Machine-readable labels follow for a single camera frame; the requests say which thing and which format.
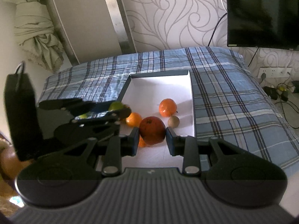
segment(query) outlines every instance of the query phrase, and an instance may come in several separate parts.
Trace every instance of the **black monitor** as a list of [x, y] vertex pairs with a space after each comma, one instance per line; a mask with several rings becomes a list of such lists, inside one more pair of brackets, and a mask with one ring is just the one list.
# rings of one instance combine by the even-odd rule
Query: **black monitor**
[[299, 0], [227, 0], [228, 47], [299, 48]]

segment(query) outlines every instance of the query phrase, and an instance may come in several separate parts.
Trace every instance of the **bed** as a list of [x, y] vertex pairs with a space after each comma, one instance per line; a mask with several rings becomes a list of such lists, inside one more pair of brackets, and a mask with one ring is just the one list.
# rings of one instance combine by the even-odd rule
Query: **bed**
[[[298, 137], [243, 57], [232, 50], [190, 47], [94, 60], [47, 78], [39, 101], [116, 100], [130, 74], [174, 69], [189, 69], [196, 82], [192, 91], [198, 140], [218, 136], [277, 164], [288, 177], [298, 171]], [[201, 161], [206, 168], [206, 159]]]

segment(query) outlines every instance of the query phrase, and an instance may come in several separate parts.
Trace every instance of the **plaid bedsheet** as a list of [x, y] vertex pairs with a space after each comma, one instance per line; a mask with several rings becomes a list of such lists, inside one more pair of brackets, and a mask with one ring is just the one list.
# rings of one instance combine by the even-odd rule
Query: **plaid bedsheet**
[[287, 176], [299, 170], [298, 137], [250, 74], [243, 57], [228, 49], [192, 47], [91, 61], [50, 76], [39, 101], [115, 100], [128, 75], [174, 69], [189, 69], [196, 82], [192, 89], [199, 140], [218, 136], [277, 164]]

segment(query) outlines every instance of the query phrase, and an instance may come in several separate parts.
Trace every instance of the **tied curtain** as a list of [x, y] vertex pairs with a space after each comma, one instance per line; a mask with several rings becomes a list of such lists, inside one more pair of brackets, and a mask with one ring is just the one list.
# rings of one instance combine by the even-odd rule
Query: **tied curtain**
[[54, 35], [46, 5], [40, 0], [3, 0], [15, 3], [14, 35], [27, 60], [56, 72], [63, 63], [63, 47]]

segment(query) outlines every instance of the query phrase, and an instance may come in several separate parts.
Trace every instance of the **wall socket panel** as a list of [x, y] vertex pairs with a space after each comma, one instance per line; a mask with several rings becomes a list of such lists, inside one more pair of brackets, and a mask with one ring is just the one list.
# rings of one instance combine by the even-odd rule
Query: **wall socket panel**
[[260, 67], [258, 78], [261, 78], [263, 72], [266, 73], [266, 78], [289, 77], [292, 67]]

